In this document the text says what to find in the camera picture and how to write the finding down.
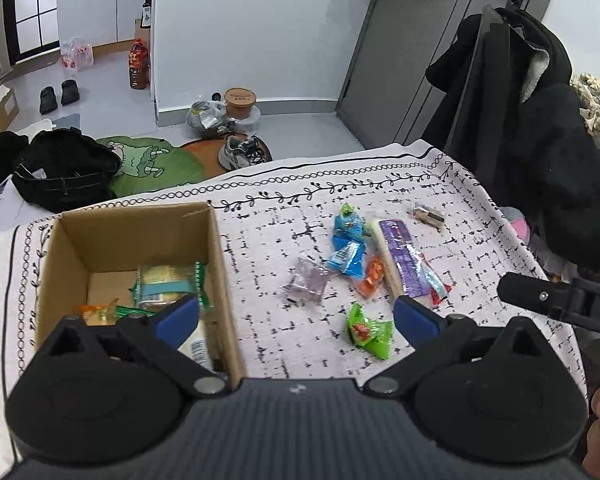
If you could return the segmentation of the grey sneaker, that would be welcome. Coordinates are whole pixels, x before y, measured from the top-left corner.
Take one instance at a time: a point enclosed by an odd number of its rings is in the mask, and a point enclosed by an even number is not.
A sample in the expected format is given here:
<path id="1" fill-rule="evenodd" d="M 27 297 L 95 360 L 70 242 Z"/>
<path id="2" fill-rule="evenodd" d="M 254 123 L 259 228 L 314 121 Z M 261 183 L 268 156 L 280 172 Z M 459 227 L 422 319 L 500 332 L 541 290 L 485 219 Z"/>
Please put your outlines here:
<path id="1" fill-rule="evenodd" d="M 245 169 L 270 162 L 268 147 L 257 136 L 231 134 L 225 138 L 218 153 L 218 161 L 226 171 Z"/>

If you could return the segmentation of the left black slipper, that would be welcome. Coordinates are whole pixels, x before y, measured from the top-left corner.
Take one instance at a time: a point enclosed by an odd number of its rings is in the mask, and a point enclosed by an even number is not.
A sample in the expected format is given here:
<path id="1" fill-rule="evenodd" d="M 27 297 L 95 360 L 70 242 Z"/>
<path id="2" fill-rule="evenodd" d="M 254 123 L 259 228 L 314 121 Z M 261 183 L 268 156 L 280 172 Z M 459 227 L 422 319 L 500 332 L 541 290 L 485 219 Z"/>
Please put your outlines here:
<path id="1" fill-rule="evenodd" d="M 41 115 L 47 115 L 57 110 L 57 98 L 55 89 L 51 86 L 43 88 L 40 92 L 40 106 L 38 111 Z"/>

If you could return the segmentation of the black hanging coat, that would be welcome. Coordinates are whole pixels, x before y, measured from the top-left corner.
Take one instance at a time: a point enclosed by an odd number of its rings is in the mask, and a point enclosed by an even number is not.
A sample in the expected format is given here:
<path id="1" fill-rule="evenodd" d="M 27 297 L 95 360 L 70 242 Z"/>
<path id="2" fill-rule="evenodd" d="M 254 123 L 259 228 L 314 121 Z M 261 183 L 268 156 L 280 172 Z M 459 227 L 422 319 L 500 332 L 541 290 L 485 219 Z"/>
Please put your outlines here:
<path id="1" fill-rule="evenodd" d="M 422 137 L 538 222 L 552 252 L 600 271 L 600 147 L 571 75 L 562 43 L 529 13 L 472 14 L 426 70 L 444 97 Z"/>

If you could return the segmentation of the white cabinet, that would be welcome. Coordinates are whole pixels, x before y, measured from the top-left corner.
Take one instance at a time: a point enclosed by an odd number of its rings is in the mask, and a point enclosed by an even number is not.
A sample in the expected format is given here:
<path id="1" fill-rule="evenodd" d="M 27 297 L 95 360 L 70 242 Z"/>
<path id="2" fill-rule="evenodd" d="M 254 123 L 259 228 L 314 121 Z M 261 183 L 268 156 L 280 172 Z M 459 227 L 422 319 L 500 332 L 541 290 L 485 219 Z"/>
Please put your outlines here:
<path id="1" fill-rule="evenodd" d="M 81 39 L 93 47 L 135 37 L 145 0 L 57 0 L 58 41 Z"/>

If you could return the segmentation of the black framed glass door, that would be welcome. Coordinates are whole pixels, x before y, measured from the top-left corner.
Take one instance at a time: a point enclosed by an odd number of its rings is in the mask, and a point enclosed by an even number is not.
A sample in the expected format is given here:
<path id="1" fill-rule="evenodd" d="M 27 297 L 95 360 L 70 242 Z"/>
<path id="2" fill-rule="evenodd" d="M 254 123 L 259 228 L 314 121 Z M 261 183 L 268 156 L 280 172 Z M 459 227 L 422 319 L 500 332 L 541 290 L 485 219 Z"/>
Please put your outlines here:
<path id="1" fill-rule="evenodd" d="M 10 64 L 59 47 L 57 0 L 3 0 Z"/>

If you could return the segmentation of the orange green candy wrapper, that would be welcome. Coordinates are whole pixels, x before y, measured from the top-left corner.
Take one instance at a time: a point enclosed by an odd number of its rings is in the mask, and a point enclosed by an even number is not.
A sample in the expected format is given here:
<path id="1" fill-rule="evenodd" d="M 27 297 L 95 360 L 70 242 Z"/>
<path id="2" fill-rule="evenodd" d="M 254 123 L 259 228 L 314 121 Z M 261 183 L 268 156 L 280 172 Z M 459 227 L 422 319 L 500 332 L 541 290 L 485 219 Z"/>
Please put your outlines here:
<path id="1" fill-rule="evenodd" d="M 79 307 L 80 315 L 87 326 L 111 326 L 116 324 L 120 318 L 132 315 L 147 316 L 150 318 L 155 312 L 120 306 L 119 300 L 112 300 L 109 304 L 86 304 Z"/>

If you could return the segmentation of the grey door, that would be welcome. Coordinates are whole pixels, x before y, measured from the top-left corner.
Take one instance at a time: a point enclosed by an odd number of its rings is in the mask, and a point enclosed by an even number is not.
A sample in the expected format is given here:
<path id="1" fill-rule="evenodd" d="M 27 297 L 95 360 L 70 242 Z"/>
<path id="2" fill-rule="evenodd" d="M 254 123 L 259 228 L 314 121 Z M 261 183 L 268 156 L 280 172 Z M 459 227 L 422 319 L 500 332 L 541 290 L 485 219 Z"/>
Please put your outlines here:
<path id="1" fill-rule="evenodd" d="M 542 18 L 550 0 L 372 0 L 337 105 L 364 148 L 418 139 L 443 99 L 425 72 L 464 18 L 519 6 Z"/>

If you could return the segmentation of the white snack packet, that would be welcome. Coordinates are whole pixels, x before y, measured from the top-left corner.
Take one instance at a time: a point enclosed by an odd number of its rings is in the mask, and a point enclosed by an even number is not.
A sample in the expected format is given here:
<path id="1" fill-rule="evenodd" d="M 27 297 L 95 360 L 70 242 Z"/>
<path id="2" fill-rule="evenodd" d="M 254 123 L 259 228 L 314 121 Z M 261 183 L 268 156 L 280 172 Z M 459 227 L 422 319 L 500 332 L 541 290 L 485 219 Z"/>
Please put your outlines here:
<path id="1" fill-rule="evenodd" d="M 204 321 L 199 320 L 197 327 L 191 333 L 186 341 L 184 341 L 178 351 L 183 356 L 187 356 L 190 360 L 202 366 L 206 370 L 213 370 L 213 362 L 208 346 L 208 338 Z"/>

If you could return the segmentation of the orange jelly snack packet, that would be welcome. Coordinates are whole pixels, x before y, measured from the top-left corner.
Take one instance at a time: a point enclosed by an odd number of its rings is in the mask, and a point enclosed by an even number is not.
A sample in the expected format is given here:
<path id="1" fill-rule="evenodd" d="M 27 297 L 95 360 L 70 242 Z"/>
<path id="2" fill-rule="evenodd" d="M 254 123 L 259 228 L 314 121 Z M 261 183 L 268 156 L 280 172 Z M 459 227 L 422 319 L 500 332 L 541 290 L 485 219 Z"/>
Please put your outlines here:
<path id="1" fill-rule="evenodd" d="M 379 288 L 385 276 L 385 266 L 378 255 L 373 255 L 366 264 L 364 276 L 356 285 L 356 291 L 364 298 L 370 298 Z"/>

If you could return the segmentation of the blue triangular snack packet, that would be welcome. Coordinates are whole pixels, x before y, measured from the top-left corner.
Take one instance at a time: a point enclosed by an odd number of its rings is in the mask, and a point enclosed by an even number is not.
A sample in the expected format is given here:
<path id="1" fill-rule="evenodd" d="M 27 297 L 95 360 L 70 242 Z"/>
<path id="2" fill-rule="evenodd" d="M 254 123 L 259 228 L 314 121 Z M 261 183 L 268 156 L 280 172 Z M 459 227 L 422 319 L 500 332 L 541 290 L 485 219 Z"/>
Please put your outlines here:
<path id="1" fill-rule="evenodd" d="M 364 245 L 368 232 L 364 218 L 349 203 L 344 203 L 334 218 L 332 244 L 335 249 L 341 249 L 348 243 Z"/>

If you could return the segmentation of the brown round floor mat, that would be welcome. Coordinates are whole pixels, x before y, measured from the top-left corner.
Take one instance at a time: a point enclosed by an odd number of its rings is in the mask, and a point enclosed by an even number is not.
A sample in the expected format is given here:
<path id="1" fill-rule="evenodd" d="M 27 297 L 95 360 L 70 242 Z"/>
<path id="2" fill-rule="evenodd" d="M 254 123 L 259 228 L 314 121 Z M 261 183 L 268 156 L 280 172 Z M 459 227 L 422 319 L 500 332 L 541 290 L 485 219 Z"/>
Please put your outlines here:
<path id="1" fill-rule="evenodd" d="M 243 133 L 230 133 L 212 139 L 195 140 L 180 146 L 176 150 L 178 157 L 173 164 L 176 173 L 186 183 L 197 183 L 230 172 L 220 166 L 218 153 L 225 138 L 231 134 L 247 136 Z"/>

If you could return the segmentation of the black clothes pile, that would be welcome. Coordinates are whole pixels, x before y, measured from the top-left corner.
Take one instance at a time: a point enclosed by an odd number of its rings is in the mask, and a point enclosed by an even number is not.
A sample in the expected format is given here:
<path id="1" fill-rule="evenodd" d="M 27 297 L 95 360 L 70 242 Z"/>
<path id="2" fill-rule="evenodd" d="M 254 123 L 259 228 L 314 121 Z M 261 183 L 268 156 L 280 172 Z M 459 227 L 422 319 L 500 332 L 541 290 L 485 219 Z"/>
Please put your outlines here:
<path id="1" fill-rule="evenodd" d="M 77 128 L 39 132 L 12 173 L 20 196 L 54 214 L 113 200 L 121 159 Z"/>

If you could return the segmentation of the purple wafer package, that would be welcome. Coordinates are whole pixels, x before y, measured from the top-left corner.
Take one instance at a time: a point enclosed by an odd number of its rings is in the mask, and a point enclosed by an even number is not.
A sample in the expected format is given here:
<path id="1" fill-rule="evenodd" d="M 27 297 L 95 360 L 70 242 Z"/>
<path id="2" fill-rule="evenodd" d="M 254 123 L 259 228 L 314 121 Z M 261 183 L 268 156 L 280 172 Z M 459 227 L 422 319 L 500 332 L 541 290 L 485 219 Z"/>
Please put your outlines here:
<path id="1" fill-rule="evenodd" d="M 370 232 L 384 263 L 392 298 L 428 296 L 431 301 L 430 287 L 422 273 L 422 260 L 426 258 L 416 247 L 405 223 L 396 219 L 375 219 L 370 222 Z"/>

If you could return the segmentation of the red oil bottle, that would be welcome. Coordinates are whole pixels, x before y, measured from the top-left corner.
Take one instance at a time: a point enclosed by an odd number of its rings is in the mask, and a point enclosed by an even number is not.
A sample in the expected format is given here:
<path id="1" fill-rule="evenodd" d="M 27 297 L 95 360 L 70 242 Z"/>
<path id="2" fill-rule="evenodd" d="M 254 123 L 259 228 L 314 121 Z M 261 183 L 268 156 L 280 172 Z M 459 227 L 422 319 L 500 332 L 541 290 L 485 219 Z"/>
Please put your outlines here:
<path id="1" fill-rule="evenodd" d="M 135 39 L 129 52 L 129 80 L 134 90 L 149 87 L 149 50 L 141 39 Z"/>

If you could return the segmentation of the clear purple candy packet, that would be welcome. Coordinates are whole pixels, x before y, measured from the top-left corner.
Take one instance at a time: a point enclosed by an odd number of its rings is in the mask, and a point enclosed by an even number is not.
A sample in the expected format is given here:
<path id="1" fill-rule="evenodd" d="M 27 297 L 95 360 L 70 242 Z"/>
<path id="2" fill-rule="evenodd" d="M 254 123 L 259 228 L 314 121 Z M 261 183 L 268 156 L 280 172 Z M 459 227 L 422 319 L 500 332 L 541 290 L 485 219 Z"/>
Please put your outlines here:
<path id="1" fill-rule="evenodd" d="M 319 304 L 332 277 L 332 270 L 315 261 L 299 257 L 284 286 L 288 301 L 295 304 Z"/>

